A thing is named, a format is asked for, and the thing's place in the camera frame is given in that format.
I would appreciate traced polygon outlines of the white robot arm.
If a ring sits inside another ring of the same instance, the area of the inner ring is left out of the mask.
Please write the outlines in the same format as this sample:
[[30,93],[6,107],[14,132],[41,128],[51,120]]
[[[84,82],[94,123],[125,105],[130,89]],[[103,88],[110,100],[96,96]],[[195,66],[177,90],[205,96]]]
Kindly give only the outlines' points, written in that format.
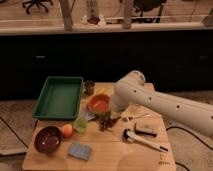
[[133,70],[118,80],[110,97],[110,108],[119,115],[129,103],[142,105],[213,139],[213,105],[145,88],[145,76]]

